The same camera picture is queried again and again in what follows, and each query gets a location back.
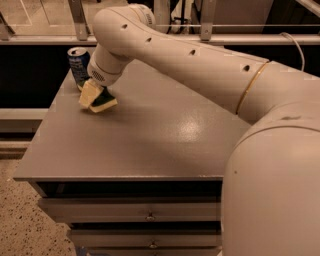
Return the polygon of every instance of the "blue can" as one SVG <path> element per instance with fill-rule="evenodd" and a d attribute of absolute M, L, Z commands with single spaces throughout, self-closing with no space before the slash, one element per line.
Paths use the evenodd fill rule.
<path fill-rule="evenodd" d="M 68 50 L 68 59 L 73 77 L 77 85 L 82 87 L 90 78 L 87 72 L 90 54 L 84 47 L 74 47 Z"/>

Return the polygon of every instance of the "speckled floor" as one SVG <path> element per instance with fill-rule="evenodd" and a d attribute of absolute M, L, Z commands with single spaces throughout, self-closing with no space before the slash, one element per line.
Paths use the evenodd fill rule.
<path fill-rule="evenodd" d="M 74 256 L 68 227 L 56 224 L 37 206 L 40 196 L 12 175 L 20 160 L 0 160 L 0 255 Z"/>

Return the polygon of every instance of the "sponge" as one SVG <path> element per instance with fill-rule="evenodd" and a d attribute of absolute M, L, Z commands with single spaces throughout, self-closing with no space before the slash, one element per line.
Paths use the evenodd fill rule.
<path fill-rule="evenodd" d="M 79 103 L 85 107 L 89 108 L 90 105 L 95 101 L 96 98 L 103 92 L 103 87 L 97 84 L 93 79 L 88 79 L 81 91 L 81 96 Z"/>
<path fill-rule="evenodd" d="M 78 88 L 81 91 L 79 103 L 94 113 L 101 112 L 118 104 L 116 98 L 109 93 L 106 87 L 97 84 L 91 78 L 83 84 L 78 85 Z"/>
<path fill-rule="evenodd" d="M 104 88 L 103 92 L 95 99 L 89 108 L 92 112 L 98 113 L 117 104 L 117 99 L 108 92 L 107 88 Z"/>

